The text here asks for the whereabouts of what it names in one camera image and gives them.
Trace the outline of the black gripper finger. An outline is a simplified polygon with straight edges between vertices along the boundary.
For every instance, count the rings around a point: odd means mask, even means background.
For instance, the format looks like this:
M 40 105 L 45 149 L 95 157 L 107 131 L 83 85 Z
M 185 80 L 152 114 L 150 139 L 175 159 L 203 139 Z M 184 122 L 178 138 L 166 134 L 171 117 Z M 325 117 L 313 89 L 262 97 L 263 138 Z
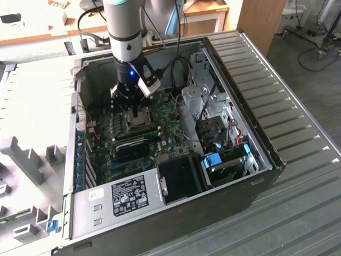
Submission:
M 135 85 L 115 85 L 110 89 L 113 106 L 121 110 L 124 114 L 130 109 L 133 117 L 138 116 L 138 107 L 141 96 Z

